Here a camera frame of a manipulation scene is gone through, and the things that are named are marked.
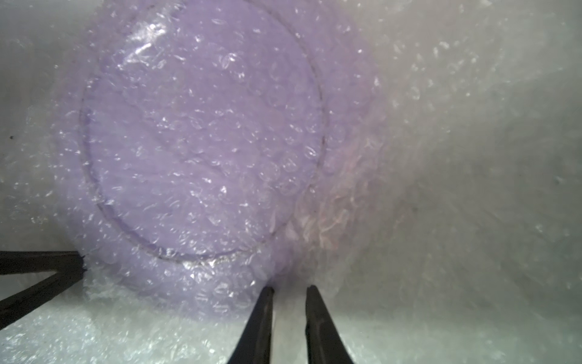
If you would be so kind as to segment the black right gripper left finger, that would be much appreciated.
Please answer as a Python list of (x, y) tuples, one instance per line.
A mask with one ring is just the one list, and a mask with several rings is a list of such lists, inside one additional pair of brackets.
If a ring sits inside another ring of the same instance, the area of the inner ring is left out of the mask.
[(274, 288), (265, 287), (228, 364), (269, 364), (273, 329)]

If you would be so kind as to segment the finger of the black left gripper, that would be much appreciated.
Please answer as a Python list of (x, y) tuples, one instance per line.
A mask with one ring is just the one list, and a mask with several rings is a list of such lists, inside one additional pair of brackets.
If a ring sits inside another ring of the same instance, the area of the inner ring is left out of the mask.
[(1, 328), (38, 309), (83, 279), (83, 256), (77, 251), (2, 251), (1, 275), (50, 272), (51, 275), (1, 301)]

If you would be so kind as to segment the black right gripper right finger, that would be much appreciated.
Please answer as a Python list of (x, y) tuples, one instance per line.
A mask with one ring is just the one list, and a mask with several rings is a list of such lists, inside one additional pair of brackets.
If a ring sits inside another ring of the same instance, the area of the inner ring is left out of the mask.
[(308, 364), (353, 364), (319, 289), (306, 291), (306, 344)]

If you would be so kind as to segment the purple plate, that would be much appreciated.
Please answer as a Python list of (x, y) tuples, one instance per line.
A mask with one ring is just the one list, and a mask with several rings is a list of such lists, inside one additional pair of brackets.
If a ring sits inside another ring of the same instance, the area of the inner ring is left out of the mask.
[(159, 306), (246, 311), (359, 250), (381, 86), (336, 1), (105, 1), (55, 106), (87, 265)]

